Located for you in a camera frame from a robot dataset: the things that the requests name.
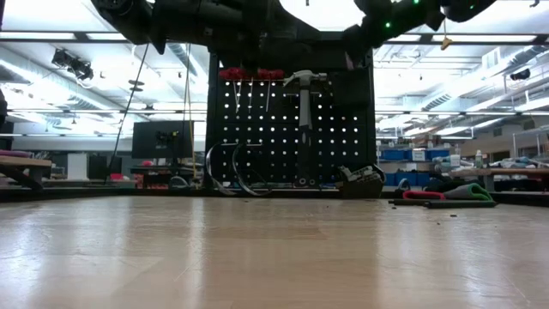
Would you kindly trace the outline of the black pegboard tool holder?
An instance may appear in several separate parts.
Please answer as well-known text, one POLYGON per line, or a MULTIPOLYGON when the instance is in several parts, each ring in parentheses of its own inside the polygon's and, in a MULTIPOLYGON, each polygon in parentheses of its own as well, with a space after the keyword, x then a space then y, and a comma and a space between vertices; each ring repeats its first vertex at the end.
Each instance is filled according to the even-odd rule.
POLYGON ((335 72, 330 75, 334 105, 364 110, 371 103, 371 73, 367 69, 335 72))

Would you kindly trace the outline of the wooden workbench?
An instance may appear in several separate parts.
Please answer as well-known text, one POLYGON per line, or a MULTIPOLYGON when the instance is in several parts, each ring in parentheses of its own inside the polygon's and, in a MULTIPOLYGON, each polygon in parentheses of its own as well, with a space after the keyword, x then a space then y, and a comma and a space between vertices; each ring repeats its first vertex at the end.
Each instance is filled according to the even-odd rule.
POLYGON ((549 190, 549 168, 471 168, 451 171, 449 176, 479 179, 489 192, 549 190))

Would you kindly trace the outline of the green grey soft case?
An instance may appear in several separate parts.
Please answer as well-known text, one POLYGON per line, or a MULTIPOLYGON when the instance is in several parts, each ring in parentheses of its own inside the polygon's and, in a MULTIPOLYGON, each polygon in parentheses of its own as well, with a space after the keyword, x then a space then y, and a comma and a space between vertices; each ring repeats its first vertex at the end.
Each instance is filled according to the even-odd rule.
POLYGON ((477 183, 461 185, 444 193, 446 199, 492 201, 490 193, 477 183))

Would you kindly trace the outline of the black ceiling-mounted device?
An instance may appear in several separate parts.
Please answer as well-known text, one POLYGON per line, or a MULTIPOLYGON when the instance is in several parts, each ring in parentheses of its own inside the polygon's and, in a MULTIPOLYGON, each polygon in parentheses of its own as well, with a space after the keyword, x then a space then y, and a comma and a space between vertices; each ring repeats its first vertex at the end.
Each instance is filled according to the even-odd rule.
POLYGON ((66 69, 78 80, 85 81, 94 78, 94 71, 91 68, 91 64, 71 56, 66 50, 56 49, 51 63, 59 68, 66 69))

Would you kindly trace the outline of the wooden side bench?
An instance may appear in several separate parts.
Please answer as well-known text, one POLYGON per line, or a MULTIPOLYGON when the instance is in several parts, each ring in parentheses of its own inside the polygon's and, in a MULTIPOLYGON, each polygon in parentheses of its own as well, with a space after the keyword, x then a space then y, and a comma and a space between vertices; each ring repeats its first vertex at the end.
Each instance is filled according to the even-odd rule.
POLYGON ((49 160, 0 155, 0 174, 34 191, 43 189, 43 175, 50 170, 49 160))

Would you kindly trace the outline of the black computer monitor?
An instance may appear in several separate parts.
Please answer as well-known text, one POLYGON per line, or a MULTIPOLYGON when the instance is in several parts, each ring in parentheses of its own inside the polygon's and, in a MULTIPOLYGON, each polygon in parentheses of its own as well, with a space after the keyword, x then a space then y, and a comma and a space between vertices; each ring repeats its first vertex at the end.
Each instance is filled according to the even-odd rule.
POLYGON ((134 123, 133 159, 173 159, 192 156, 190 121, 134 123))

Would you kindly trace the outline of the black fabric bundle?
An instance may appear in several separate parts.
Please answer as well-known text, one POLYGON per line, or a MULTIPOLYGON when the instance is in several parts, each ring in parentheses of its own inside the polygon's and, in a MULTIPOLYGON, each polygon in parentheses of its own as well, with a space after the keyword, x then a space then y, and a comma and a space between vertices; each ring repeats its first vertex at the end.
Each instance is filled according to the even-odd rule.
POLYGON ((423 191, 432 191, 444 193, 455 189, 455 182, 448 179, 430 178, 429 182, 423 187, 423 191))

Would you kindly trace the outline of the black plastic pegboard bin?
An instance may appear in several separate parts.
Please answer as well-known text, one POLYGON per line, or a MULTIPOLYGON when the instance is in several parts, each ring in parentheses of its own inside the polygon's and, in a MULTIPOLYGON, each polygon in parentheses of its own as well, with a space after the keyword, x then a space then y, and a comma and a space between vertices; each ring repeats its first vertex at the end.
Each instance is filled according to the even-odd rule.
POLYGON ((384 187, 385 179, 381 180, 377 173, 373 173, 367 178, 348 182, 338 167, 342 181, 336 185, 344 198, 379 198, 384 187))

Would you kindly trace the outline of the black aluminium table frame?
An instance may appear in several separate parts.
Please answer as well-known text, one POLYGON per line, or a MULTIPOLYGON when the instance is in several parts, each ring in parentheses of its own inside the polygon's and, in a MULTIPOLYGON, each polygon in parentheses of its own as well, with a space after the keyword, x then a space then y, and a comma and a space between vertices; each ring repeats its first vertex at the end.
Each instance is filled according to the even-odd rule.
MULTIPOLYGON (((18 203, 26 201, 44 201, 55 199, 89 197, 226 197, 214 190, 160 190, 131 188, 45 188, 33 191, 23 188, 0 189, 0 203, 18 203)), ((549 207, 549 194, 541 192, 493 192, 492 197, 498 203, 549 207)), ((302 198, 302 199, 343 199, 338 191, 315 190, 274 190, 262 198, 302 198)))

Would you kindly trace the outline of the black pegboard tool cart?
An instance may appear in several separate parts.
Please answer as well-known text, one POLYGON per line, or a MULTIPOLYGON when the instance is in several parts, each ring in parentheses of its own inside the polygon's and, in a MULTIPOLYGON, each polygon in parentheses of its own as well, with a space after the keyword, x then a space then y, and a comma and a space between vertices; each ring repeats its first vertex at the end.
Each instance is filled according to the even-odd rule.
MULTIPOLYGON (((322 46, 313 52, 269 54, 246 59, 213 52, 210 58, 206 150, 217 142, 262 143, 239 150, 238 167, 245 183, 263 191, 258 172, 276 186, 319 190, 341 182, 338 167, 357 170, 375 162, 373 63, 367 52, 357 63, 349 60, 342 36, 321 33, 322 46), (233 84, 219 77, 227 68, 253 75, 242 87, 235 112, 233 84), (283 70, 283 80, 271 80, 269 109, 267 86, 257 72, 283 70), (334 105, 330 75, 367 69, 371 73, 371 103, 364 110, 334 105)), ((243 191, 232 168, 236 146, 218 147, 212 156, 214 177, 231 191, 243 191)))

